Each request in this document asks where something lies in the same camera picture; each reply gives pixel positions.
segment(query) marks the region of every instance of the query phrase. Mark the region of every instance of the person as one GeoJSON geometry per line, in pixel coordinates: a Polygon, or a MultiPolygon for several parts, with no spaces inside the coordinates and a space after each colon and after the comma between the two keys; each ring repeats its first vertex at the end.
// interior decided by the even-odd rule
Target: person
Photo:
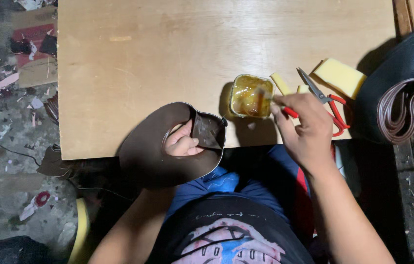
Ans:
{"type": "MultiPolygon", "coordinates": [[[[318,237],[326,239],[333,261],[394,263],[333,161],[333,121],[323,105],[311,94],[276,96],[274,101],[271,112],[286,149],[282,159],[305,172],[315,216],[320,216],[315,217],[318,237]],[[300,125],[294,126],[278,105],[294,109],[300,125]]],[[[167,139],[168,153],[202,151],[198,140],[189,137],[191,126],[187,123],[167,139]]],[[[240,192],[226,192],[236,186],[235,174],[216,177],[225,175],[219,167],[213,172],[178,188],[143,189],[90,263],[313,263],[280,199],[256,180],[240,192]]]]}

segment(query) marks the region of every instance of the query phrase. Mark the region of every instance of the wooden table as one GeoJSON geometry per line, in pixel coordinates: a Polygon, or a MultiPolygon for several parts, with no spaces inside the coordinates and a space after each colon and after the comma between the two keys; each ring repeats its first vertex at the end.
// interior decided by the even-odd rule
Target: wooden table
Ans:
{"type": "MultiPolygon", "coordinates": [[[[296,89],[296,67],[310,73],[327,57],[356,67],[395,36],[390,0],[75,0],[59,5],[59,28],[66,160],[116,155],[173,101],[221,116],[239,74],[277,71],[296,89]]],[[[226,147],[281,143],[271,119],[250,123],[230,122],[226,147]]]]}

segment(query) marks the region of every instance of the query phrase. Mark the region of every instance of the blue shorts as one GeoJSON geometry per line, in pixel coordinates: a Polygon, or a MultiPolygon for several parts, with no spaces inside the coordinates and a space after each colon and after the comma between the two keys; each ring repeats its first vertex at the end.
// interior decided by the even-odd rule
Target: blue shorts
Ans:
{"type": "Polygon", "coordinates": [[[257,170],[246,175],[248,180],[242,187],[238,185],[240,176],[244,175],[217,167],[204,177],[178,186],[166,219],[188,202],[212,192],[215,196],[236,195],[251,199],[271,208],[288,223],[297,213],[297,206],[300,211],[304,206],[308,211],[311,208],[308,182],[283,145],[275,145],[268,151],[257,170]]]}

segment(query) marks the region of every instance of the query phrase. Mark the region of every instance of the concrete floor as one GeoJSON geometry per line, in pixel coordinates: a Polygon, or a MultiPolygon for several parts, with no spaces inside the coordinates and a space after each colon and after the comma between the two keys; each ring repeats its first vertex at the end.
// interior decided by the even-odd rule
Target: concrete floor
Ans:
{"type": "MultiPolygon", "coordinates": [[[[11,67],[14,55],[8,49],[12,33],[10,14],[19,10],[23,8],[12,0],[0,1],[0,59],[11,67]]],[[[56,92],[57,83],[32,88],[13,84],[1,91],[0,144],[31,155],[40,163],[46,148],[59,144],[59,128],[48,118],[44,107],[27,106],[35,97],[45,102],[56,92]],[[36,126],[32,123],[33,115],[36,126]]],[[[77,228],[75,189],[67,181],[37,173],[37,167],[33,159],[0,148],[0,240],[28,235],[47,245],[53,256],[62,260],[70,253],[77,228]],[[18,216],[23,209],[42,191],[51,195],[46,205],[20,221],[18,216]]]]}

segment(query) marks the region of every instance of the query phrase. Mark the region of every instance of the dark leather material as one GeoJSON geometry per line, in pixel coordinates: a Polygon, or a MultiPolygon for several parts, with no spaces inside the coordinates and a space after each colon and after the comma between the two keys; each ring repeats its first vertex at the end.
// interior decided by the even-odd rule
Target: dark leather material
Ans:
{"type": "MultiPolygon", "coordinates": [[[[354,104],[354,137],[357,135],[377,143],[392,143],[378,126],[378,105],[390,88],[410,78],[414,78],[414,33],[388,53],[384,62],[368,76],[360,88],[354,104]]],[[[414,86],[406,86],[405,92],[414,94],[414,86]]]]}
{"type": "Polygon", "coordinates": [[[141,187],[171,187],[208,174],[220,163],[225,146],[222,118],[174,102],[151,113],[127,137],[119,151],[122,171],[141,187]],[[194,119],[193,135],[208,147],[192,156],[171,156],[164,144],[173,128],[194,119]]]}

